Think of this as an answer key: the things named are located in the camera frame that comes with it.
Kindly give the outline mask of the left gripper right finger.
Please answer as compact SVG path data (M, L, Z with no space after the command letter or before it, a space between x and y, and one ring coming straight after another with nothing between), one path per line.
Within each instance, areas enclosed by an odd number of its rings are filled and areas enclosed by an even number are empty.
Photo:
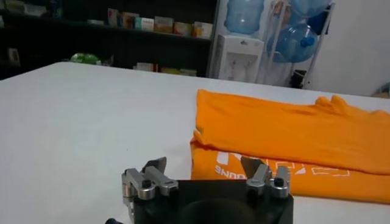
M240 161L247 177L246 185L256 196L264 195L268 187L272 198L289 197L290 172L287 167L278 167L273 175L272 169L260 159L242 157Z

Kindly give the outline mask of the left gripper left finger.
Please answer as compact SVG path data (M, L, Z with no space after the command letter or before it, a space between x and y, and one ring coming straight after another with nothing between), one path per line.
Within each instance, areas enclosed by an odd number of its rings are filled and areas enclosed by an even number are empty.
M176 201L179 182L165 175L166 163L164 156L148 161L140 171L126 169L121 175L123 203L129 205L135 199L150 201L159 197Z

